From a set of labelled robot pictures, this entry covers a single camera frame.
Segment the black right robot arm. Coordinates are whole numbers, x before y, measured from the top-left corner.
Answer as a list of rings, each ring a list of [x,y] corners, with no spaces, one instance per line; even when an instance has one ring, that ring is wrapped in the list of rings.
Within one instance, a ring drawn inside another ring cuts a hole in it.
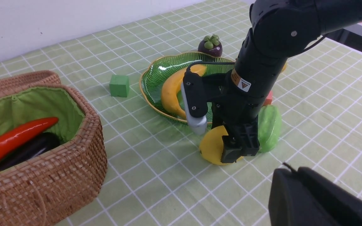
[[[222,163],[259,151],[258,115],[288,58],[318,37],[362,22],[362,0],[256,0],[252,28],[232,70],[205,77],[220,93],[211,98],[213,126],[224,124]]]

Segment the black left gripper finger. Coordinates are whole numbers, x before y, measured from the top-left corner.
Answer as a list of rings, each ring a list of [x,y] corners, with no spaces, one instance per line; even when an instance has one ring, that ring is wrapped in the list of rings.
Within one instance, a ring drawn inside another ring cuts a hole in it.
[[[362,200],[309,167],[277,168],[271,184],[272,226],[362,226]]]

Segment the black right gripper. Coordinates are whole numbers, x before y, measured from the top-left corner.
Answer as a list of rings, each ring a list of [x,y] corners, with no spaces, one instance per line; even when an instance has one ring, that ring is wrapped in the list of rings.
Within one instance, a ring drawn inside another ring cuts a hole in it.
[[[220,104],[212,102],[212,129],[224,126],[228,133],[222,136],[221,163],[231,164],[245,156],[255,156],[260,150],[258,117],[249,123],[231,124],[220,117],[221,108]]]

